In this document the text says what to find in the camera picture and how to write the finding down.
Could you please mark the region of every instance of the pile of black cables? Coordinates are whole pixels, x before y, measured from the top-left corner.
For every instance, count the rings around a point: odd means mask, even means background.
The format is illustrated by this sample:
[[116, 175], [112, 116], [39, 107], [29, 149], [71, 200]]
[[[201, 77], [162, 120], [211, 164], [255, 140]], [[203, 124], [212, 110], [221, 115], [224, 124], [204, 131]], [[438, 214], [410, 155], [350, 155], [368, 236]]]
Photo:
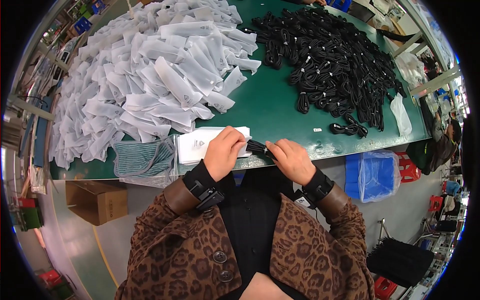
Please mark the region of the pile of black cables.
[[384, 98], [393, 100], [387, 89], [407, 96], [395, 79], [390, 55], [354, 24], [323, 8], [283, 9], [282, 14], [275, 17], [268, 12], [252, 19], [258, 29], [243, 30], [257, 33], [257, 42], [265, 44], [265, 65], [279, 70], [285, 58], [295, 68], [288, 81], [299, 90], [297, 110], [306, 114], [314, 105], [335, 118], [357, 110], [360, 123], [383, 131]]

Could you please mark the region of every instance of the brown leather cuff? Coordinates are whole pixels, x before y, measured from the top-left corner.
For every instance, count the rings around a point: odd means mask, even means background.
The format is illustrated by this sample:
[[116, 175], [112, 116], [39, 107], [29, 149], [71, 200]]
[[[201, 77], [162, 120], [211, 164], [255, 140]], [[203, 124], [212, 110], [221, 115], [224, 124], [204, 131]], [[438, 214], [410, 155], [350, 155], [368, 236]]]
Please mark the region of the brown leather cuff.
[[163, 190], [165, 201], [170, 209], [177, 215], [181, 216], [186, 212], [194, 209], [200, 200], [198, 200], [187, 189], [182, 178], [178, 178]]
[[322, 200], [316, 201], [322, 215], [334, 219], [348, 202], [348, 195], [335, 183], [332, 190]]

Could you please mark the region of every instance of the blue plastic bag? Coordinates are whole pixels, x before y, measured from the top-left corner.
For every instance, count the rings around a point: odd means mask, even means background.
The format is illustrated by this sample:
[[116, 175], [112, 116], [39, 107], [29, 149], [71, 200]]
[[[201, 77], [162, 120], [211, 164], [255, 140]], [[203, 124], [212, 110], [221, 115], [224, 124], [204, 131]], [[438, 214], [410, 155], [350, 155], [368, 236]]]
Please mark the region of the blue plastic bag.
[[398, 163], [398, 156], [389, 150], [346, 156], [345, 192], [363, 203], [395, 195], [401, 181]]

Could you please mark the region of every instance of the yellow floor line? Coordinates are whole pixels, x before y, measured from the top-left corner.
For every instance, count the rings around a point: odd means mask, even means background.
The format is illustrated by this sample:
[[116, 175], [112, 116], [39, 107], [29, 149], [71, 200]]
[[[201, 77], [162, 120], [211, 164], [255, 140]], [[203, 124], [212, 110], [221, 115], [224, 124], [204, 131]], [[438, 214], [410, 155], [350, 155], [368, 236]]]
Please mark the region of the yellow floor line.
[[93, 233], [95, 234], [96, 243], [98, 244], [98, 248], [100, 249], [100, 253], [102, 254], [103, 261], [105, 262], [105, 265], [107, 266], [107, 269], [108, 269], [108, 272], [110, 273], [110, 276], [112, 276], [113, 283], [115, 283], [115, 285], [117, 287], [119, 287], [119, 284], [117, 283], [117, 280], [115, 279], [115, 276], [113, 275], [112, 270], [110, 269], [110, 266], [108, 265], [107, 258], [105, 257], [105, 253], [103, 253], [102, 245], [100, 245], [100, 240], [98, 239], [98, 234], [96, 233], [96, 228], [95, 228], [94, 225], [92, 225], [92, 227], [93, 227]]
[[80, 284], [82, 285], [82, 287], [84, 288], [85, 292], [87, 293], [88, 297], [90, 298], [90, 300], [92, 300], [92, 296], [90, 296], [90, 293], [88, 293], [88, 290], [85, 288], [84, 286], [84, 283], [82, 282], [82, 280], [80, 279], [80, 276], [78, 276], [78, 273], [77, 273], [77, 270], [75, 270], [75, 267], [73, 266], [72, 264], [72, 260], [70, 259], [70, 257], [68, 257], [68, 252], [67, 252], [67, 248], [65, 248], [65, 244], [63, 243], [63, 237], [61, 236], [61, 231], [60, 231], [60, 225], [59, 225], [59, 222], [57, 220], [57, 212], [55, 211], [55, 203], [53, 202], [53, 190], [55, 187], [52, 187], [50, 186], [50, 193], [47, 193], [49, 196], [50, 196], [50, 200], [52, 201], [52, 207], [53, 207], [53, 214], [55, 215], [55, 222], [57, 223], [57, 228], [58, 228], [58, 231], [59, 231], [59, 235], [60, 235], [60, 238], [61, 238], [61, 244], [63, 245], [63, 249], [65, 250], [65, 253], [67, 254], [67, 258], [68, 258], [68, 261], [70, 262], [70, 264], [72, 265], [72, 269], [73, 271], [75, 272], [75, 274], [77, 275], [78, 277], [78, 280], [80, 281]]

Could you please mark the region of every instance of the coat button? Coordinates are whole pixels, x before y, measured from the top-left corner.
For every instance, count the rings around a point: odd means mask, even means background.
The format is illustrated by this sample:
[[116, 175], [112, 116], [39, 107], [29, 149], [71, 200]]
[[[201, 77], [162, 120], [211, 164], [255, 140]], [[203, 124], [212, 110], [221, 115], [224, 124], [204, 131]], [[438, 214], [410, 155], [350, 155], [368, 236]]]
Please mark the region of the coat button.
[[213, 212], [204, 214], [202, 218], [204, 218], [204, 220], [207, 220], [207, 219], [210, 219], [211, 217], [213, 217]]
[[225, 254], [225, 252], [217, 251], [213, 254], [213, 260], [216, 263], [224, 263], [227, 261], [227, 255]]
[[229, 282], [233, 279], [233, 273], [230, 272], [230, 271], [222, 271], [220, 272], [220, 274], [218, 275], [218, 279], [221, 281], [221, 282]]

